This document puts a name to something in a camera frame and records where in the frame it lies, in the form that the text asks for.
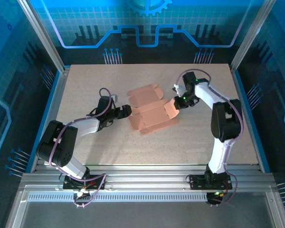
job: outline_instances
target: glass panel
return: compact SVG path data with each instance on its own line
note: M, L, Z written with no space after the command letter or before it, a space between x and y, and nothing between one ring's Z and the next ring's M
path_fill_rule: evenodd
M31 0L66 65L231 63L263 0Z
M0 227L5 227L56 68L17 1L0 1Z
M285 182L285 1L275 3L238 72L269 167L274 172L277 183L283 183Z

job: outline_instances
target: beige tabletop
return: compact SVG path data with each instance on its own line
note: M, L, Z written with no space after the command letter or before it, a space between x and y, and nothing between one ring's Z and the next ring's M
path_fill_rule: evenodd
M229 98L238 98L227 64L72 65L57 120L84 117L97 107L101 87L117 94L116 106L128 104L129 90L152 83L159 84L164 98L173 98L176 78L190 68L207 71L213 87ZM202 72L196 76L207 78ZM182 109L177 118L178 125L146 136L132 130L128 119L115 120L112 126L84 136L74 155L83 164L207 164L214 144L211 109L200 101ZM229 164L258 163L246 121L244 125L244 135L233 146Z

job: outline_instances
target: flat cardboard box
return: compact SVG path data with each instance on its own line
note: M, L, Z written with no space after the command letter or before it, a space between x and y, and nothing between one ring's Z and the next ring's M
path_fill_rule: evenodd
M128 92L132 115L131 126L141 135L146 135L179 123L175 117L179 110L174 107L174 99L163 99L163 92L157 84L147 85Z

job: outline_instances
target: enclosure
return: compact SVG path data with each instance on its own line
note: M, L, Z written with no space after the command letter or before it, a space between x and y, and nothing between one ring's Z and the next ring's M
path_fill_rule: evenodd
M210 207L208 191L187 183L214 146L212 110L200 101L148 135L125 118L84 136L74 156L107 177L76 209L64 175L37 156L48 123L85 117L102 87L116 106L149 84L171 99L192 68L241 101L244 133L228 159L233 200ZM87 224L285 227L285 1L0 1L0 227Z

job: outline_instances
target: gear logo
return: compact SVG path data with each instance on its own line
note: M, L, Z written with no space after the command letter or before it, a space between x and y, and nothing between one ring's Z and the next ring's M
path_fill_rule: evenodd
M0 0L0 14L8 23L12 23L19 14L17 0Z
M146 17L161 13L161 10L166 10L167 5L171 3L172 0L126 0L126 5L133 13L138 13L139 16L146 15Z

